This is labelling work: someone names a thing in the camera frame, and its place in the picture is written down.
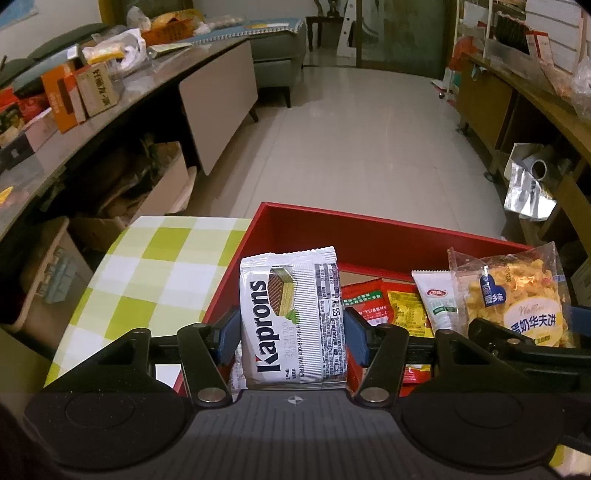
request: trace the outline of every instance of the yellow snack packet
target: yellow snack packet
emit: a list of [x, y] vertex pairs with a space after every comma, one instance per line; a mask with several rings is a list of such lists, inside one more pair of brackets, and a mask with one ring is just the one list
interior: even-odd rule
[[388, 283], [385, 283], [384, 289], [394, 310], [394, 325], [406, 328], [411, 336], [433, 338], [427, 312], [418, 294], [390, 290], [390, 288]]

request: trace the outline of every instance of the tiled floor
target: tiled floor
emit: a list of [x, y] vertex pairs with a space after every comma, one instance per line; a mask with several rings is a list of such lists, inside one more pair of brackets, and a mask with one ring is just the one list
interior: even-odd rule
[[428, 79], [305, 68], [292, 97], [244, 120], [187, 215], [251, 217], [269, 201], [502, 235], [496, 188]]
[[355, 59], [338, 57], [336, 47], [320, 47], [306, 50], [304, 65], [311, 67], [354, 67]]

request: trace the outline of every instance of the kaprons wafer package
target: kaprons wafer package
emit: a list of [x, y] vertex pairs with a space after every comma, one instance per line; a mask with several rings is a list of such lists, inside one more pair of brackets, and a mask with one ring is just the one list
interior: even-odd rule
[[240, 263], [242, 368], [248, 388], [330, 388], [347, 373], [333, 247]]

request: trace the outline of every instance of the blue gripper pad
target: blue gripper pad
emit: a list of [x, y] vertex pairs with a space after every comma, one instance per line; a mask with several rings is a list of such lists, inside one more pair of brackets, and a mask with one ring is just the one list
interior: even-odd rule
[[369, 367], [368, 332], [373, 327], [351, 307], [343, 312], [345, 343], [355, 362], [363, 368]]

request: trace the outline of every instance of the snack package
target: snack package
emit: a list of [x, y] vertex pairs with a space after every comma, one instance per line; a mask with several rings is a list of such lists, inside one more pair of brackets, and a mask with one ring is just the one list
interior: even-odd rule
[[382, 291], [383, 283], [378, 278], [343, 286], [343, 305], [353, 307], [370, 325], [392, 323], [394, 312]]
[[459, 308], [459, 332], [481, 317], [542, 346], [573, 346], [564, 306], [570, 304], [554, 242], [527, 252], [473, 258], [448, 250]]
[[347, 359], [333, 247], [243, 258], [240, 307], [248, 388], [342, 386]]
[[[342, 287], [343, 305], [353, 307], [370, 325], [393, 323], [410, 335], [433, 337], [417, 288], [412, 284], [386, 282], [381, 278]], [[355, 392], [367, 372], [348, 356], [348, 386]], [[419, 383], [431, 378], [430, 365], [407, 365], [401, 396], [408, 395]]]
[[457, 307], [451, 273], [413, 270], [412, 274], [433, 332], [440, 328], [456, 330]]
[[[394, 325], [406, 328], [411, 336], [433, 338], [427, 312], [415, 285], [385, 281], [382, 291], [394, 311]], [[407, 365], [400, 396], [408, 395], [416, 385], [430, 378], [431, 365]]]
[[433, 338], [427, 312], [415, 285], [383, 282], [382, 291], [394, 311], [394, 325], [406, 328], [411, 336]]

